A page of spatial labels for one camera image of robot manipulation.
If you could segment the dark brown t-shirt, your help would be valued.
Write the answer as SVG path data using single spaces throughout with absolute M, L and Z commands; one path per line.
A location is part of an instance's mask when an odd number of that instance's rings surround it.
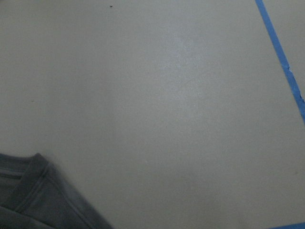
M 41 154 L 0 156 L 2 229 L 110 229 L 110 223 Z

